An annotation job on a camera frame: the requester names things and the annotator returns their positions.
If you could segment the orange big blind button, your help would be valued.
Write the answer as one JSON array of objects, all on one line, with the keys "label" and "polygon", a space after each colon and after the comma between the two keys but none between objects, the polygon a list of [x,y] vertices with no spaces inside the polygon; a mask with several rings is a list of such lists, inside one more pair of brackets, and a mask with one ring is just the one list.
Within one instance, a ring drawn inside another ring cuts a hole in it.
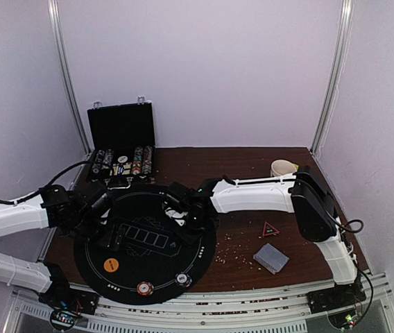
[{"label": "orange big blind button", "polygon": [[116,273],[119,270],[119,261],[115,258],[108,258],[103,263],[103,269],[107,273]]}]

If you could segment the red poker chip stack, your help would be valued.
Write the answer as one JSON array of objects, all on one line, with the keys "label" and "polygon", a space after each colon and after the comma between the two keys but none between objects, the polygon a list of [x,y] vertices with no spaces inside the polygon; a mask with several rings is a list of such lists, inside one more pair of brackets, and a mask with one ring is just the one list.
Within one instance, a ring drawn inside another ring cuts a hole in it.
[{"label": "red poker chip stack", "polygon": [[137,285],[137,293],[141,296],[149,296],[153,293],[153,285],[150,282],[140,282]]}]

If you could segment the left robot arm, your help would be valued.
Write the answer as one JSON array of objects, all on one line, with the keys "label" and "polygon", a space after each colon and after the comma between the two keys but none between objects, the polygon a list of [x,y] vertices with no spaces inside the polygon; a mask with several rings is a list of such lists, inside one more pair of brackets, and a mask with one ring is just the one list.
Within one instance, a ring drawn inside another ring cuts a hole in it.
[{"label": "left robot arm", "polygon": [[[77,162],[57,173],[45,186],[25,196],[0,199],[0,237],[27,230],[59,229],[86,241],[99,241],[107,231],[106,214],[115,200],[101,182],[82,191],[67,190],[58,178],[84,165]],[[0,253],[0,282],[35,292],[58,309],[78,302],[62,269],[50,262],[30,262]]]}]

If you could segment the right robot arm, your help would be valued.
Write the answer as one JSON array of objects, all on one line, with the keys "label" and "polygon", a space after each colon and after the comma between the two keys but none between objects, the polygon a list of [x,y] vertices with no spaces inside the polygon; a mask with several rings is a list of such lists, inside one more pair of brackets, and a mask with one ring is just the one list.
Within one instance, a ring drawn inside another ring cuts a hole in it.
[{"label": "right robot arm", "polygon": [[335,286],[331,301],[347,305],[357,295],[358,264],[346,235],[362,231],[363,221],[342,223],[335,201],[308,166],[283,176],[231,179],[227,176],[205,180],[199,188],[171,183],[162,209],[176,224],[176,232],[193,243],[213,224],[218,214],[240,211],[279,211],[295,215],[300,235],[316,244],[327,262]]}]

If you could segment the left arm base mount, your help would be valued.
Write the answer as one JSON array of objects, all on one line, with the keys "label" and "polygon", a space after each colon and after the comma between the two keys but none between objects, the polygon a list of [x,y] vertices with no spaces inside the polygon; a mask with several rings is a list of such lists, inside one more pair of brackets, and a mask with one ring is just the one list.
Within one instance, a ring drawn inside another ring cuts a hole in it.
[{"label": "left arm base mount", "polygon": [[99,295],[90,291],[72,289],[69,285],[53,284],[44,293],[38,293],[39,301],[54,309],[73,314],[95,314]]}]

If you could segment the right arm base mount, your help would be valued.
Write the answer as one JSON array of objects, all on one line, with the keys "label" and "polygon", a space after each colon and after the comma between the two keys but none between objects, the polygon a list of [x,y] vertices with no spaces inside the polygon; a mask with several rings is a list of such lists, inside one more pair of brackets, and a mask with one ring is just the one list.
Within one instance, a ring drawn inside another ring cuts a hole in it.
[{"label": "right arm base mount", "polygon": [[355,301],[366,300],[366,294],[359,287],[338,285],[307,294],[307,302],[312,314],[332,311],[355,304]]}]

